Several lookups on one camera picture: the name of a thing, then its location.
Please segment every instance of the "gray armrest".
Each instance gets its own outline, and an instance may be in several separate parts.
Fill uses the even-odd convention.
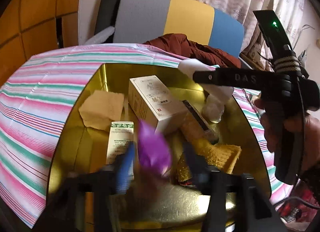
[[[109,26],[104,30],[100,31],[92,38],[88,39],[84,45],[91,45],[91,44],[100,44],[105,42],[112,34],[115,32],[115,27]]]

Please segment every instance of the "striped tablecloth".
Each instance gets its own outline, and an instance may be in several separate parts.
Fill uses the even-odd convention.
[[[49,167],[67,117],[81,91],[103,63],[176,68],[180,59],[141,44],[77,46],[31,57],[0,88],[0,196],[32,227],[45,207]],[[260,144],[271,182],[271,202],[291,187],[275,176],[263,128],[243,89],[234,98]]]

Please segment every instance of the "purple plastic package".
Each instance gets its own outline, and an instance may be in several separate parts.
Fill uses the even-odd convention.
[[[144,169],[165,177],[171,168],[171,152],[161,133],[140,120],[138,133],[139,163]]]

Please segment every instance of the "white tissue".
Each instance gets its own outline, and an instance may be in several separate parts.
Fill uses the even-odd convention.
[[[195,71],[214,70],[214,68],[203,64],[197,59],[182,60],[179,63],[178,69],[191,79]],[[232,97],[234,88],[211,84],[201,84],[201,86],[210,94],[207,98],[206,105],[203,108],[203,114],[208,120],[219,122],[224,111],[224,105]]]

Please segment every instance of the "sofa backrest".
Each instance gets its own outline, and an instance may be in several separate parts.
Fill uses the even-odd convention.
[[[238,57],[244,28],[228,14],[196,0],[121,0],[114,43],[144,43],[167,33]]]

